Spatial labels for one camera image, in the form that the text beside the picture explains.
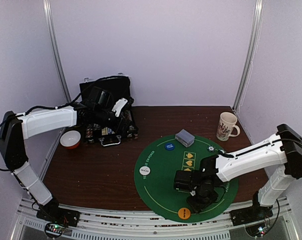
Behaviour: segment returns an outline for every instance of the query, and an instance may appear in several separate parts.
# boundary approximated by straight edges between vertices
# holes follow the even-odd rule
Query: round green mat
[[[166,150],[167,143],[174,144],[175,149]],[[186,202],[190,193],[180,192],[173,188],[175,172],[199,169],[201,160],[214,154],[207,150],[210,145],[217,150],[222,149],[215,142],[199,136],[195,136],[194,144],[187,148],[175,140],[174,135],[162,137],[148,145],[140,154],[134,170],[135,186],[143,202],[160,216],[181,223],[205,221],[224,212],[235,198],[238,179],[224,183],[226,188],[224,196],[223,189],[215,188],[219,194],[219,202],[212,204],[203,212],[192,214],[187,220],[180,219],[177,214],[180,208],[191,209],[191,207]],[[140,174],[139,170],[142,166],[148,166],[151,169],[148,175]]]

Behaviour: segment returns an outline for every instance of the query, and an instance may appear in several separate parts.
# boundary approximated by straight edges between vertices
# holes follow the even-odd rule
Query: aluminum frame
[[[36,211],[32,209],[33,200],[22,199],[18,208],[18,218],[10,239],[20,239],[24,226],[43,230],[46,222],[36,218]],[[285,226],[291,240],[298,240],[296,220],[292,215],[291,208],[286,197],[279,198],[280,216],[285,219]],[[229,240],[229,231],[236,228],[243,228],[248,225],[233,226],[229,212],[234,209],[241,209],[252,205],[252,201],[233,203],[219,216],[198,223],[183,224],[163,217],[151,211],[116,211],[92,209],[85,207],[74,207],[61,205],[62,208],[77,210],[81,213],[76,228],[70,227],[65,232],[65,237],[77,240],[87,239],[122,239],[122,240],[195,240],[214,239],[210,236],[224,236]],[[275,205],[272,209],[275,219],[278,208]]]
[[[56,34],[55,34],[53,16],[52,16],[52,10],[51,10],[51,1],[43,0],[43,4],[44,4],[45,18],[46,18],[47,26],[49,28],[49,33],[50,33],[50,37],[51,37],[51,44],[52,44],[53,53],[54,53],[54,62],[56,65],[57,73],[60,78],[64,96],[66,98],[66,101],[69,103],[71,101],[71,95],[70,95],[70,91],[67,87],[67,83],[66,83],[66,79],[65,79],[65,75],[64,75],[64,71],[63,71],[63,67],[62,67],[61,57],[60,57],[59,49],[57,46]]]
[[[249,48],[246,55],[246,60],[244,64],[244,69],[241,77],[241,82],[236,94],[236,98],[233,105],[233,110],[238,112],[241,100],[243,99],[243,95],[245,94],[245,87],[248,83],[250,77],[250,70],[252,65],[252,60],[254,56],[254,52],[256,50],[258,37],[261,29],[262,23],[262,12],[263,12],[264,0],[256,0],[255,1],[255,12],[252,23],[251,37],[249,42]]]

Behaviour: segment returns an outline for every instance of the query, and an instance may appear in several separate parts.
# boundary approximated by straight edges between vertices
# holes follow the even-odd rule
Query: ceramic mug
[[[216,137],[220,141],[227,141],[229,137],[236,137],[240,134],[240,128],[235,125],[237,123],[237,117],[230,113],[230,112],[224,112],[220,115],[220,122],[219,126],[217,127],[217,133]],[[233,129],[237,130],[237,134],[231,134]]]

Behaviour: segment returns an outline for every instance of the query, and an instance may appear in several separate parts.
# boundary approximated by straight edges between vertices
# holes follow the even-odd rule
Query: blue chip
[[[168,151],[172,151],[172,150],[175,149],[175,146],[174,146],[174,144],[172,144],[172,143],[167,143],[167,144],[165,145],[165,149],[168,150]]]

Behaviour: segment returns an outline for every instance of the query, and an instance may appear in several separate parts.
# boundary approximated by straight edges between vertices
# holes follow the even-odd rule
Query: wooden table
[[[217,142],[227,152],[250,145],[242,126],[238,137],[231,137],[226,142],[216,138],[219,116],[223,111],[231,112],[231,108],[134,107],[133,115],[139,127],[137,139],[127,139],[111,147],[82,143],[73,150],[59,145],[44,183],[62,204],[111,210],[149,210],[135,189],[133,171],[139,154],[151,142],[186,129],[193,135]],[[240,176],[235,202],[252,199],[254,192],[267,179],[263,169]]]

